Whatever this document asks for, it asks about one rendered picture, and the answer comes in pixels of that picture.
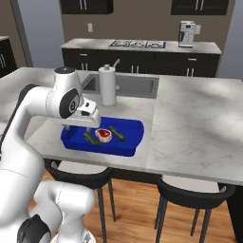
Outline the black stool with white seat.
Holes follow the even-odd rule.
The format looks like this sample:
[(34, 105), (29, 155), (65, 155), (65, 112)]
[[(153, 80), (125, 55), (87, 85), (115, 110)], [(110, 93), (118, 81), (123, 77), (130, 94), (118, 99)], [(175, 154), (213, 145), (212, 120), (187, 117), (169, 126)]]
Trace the black stool with white seat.
[(111, 180), (113, 169), (106, 166), (56, 159), (45, 159), (45, 167), (55, 180), (83, 185), (98, 191), (103, 243), (106, 243), (103, 187), (105, 184), (108, 185), (113, 221), (116, 221), (116, 209)]
[(160, 242), (168, 202), (196, 210), (191, 235), (194, 235), (199, 211), (205, 211), (199, 239), (199, 243), (204, 243), (212, 209), (218, 207), (235, 191), (234, 185), (225, 184), (219, 189), (216, 182), (167, 175), (158, 175), (156, 182), (159, 189), (159, 206), (155, 221), (156, 243)]

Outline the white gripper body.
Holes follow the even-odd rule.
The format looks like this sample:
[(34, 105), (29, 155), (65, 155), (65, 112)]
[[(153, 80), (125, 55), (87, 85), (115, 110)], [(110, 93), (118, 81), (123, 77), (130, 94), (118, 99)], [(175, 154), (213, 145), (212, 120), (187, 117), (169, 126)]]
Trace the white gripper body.
[(62, 124), (82, 127), (97, 128), (101, 124), (101, 115), (98, 109), (93, 114), (83, 116), (80, 111), (75, 112), (71, 117), (64, 119)]

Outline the black wall cupboard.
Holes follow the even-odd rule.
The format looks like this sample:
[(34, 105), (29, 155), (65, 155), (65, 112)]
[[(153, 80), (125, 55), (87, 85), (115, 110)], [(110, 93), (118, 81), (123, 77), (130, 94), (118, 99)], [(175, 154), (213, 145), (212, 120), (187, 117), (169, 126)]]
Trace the black wall cupboard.
[(172, 0), (172, 15), (225, 15), (229, 0)]
[(110, 14), (113, 0), (59, 0), (62, 14)]

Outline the black side cupboard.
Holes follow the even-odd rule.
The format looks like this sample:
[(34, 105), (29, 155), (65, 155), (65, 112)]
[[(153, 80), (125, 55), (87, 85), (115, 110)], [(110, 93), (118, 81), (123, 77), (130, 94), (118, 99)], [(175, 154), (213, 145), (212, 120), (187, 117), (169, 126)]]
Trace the black side cupboard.
[(17, 69), (9, 37), (0, 37), (0, 78)]

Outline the black base cupboard run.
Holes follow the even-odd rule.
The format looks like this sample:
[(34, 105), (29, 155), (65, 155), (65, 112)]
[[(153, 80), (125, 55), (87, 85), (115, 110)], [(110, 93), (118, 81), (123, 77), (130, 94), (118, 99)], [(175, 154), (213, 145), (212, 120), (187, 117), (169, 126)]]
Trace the black base cupboard run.
[(97, 71), (103, 65), (121, 73), (214, 78), (219, 54), (63, 48), (65, 66)]

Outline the red raw steak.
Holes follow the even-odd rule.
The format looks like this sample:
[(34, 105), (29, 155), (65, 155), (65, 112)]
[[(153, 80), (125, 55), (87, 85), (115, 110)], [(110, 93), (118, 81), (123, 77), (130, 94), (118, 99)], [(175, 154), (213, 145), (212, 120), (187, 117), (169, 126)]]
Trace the red raw steak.
[(99, 139), (100, 142), (110, 142), (112, 140), (112, 133), (108, 129), (97, 129), (95, 131), (96, 137)]

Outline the silver coffee machine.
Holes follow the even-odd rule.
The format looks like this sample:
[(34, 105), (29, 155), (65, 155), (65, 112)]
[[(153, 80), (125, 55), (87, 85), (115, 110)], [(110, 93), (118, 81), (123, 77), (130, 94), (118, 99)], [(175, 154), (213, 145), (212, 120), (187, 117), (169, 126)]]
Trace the silver coffee machine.
[(194, 43), (196, 23), (194, 21), (181, 21), (179, 25), (178, 46), (192, 47)]

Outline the bright green asparagus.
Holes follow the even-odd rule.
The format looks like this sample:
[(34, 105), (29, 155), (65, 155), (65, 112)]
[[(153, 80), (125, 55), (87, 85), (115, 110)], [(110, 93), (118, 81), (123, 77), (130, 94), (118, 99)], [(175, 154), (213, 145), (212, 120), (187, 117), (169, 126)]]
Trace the bright green asparagus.
[(84, 138), (89, 140), (92, 144), (102, 144), (99, 140), (94, 139), (90, 134), (84, 133)]

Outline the blue tray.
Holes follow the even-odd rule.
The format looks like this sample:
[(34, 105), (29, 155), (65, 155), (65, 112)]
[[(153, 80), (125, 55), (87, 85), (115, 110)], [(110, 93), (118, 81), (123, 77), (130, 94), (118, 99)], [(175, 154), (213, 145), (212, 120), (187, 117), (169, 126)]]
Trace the blue tray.
[(133, 157), (137, 146), (142, 141), (143, 123), (138, 120), (101, 117), (100, 128), (108, 129), (110, 126), (122, 134), (125, 140), (121, 141), (115, 134), (112, 134), (110, 142), (94, 144), (85, 138), (86, 129), (84, 127), (70, 126), (69, 129), (63, 129), (61, 141), (66, 149)]

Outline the black hob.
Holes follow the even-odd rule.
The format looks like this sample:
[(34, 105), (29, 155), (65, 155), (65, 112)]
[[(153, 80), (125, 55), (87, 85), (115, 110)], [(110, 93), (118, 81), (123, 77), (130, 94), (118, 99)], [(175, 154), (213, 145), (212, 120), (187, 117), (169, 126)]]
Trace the black hob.
[(144, 49), (163, 49), (166, 47), (165, 41), (148, 41), (148, 40), (115, 40), (112, 47), (131, 47)]

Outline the grey sink basin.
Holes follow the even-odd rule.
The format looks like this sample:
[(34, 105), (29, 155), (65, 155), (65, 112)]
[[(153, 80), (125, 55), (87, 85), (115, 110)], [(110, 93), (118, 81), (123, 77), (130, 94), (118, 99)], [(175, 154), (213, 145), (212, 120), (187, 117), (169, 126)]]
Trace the grey sink basin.
[[(82, 83), (83, 92), (101, 94), (99, 74), (89, 74)], [(159, 77), (153, 75), (116, 74), (117, 96), (148, 98), (157, 97)]]

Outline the white paper towel roll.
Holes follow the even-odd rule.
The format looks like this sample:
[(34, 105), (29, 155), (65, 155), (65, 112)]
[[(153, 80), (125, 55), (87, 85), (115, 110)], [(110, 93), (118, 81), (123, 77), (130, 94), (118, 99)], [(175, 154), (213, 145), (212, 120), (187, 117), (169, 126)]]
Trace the white paper towel roll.
[(101, 104), (110, 106), (117, 103), (116, 69), (110, 65), (99, 68)]

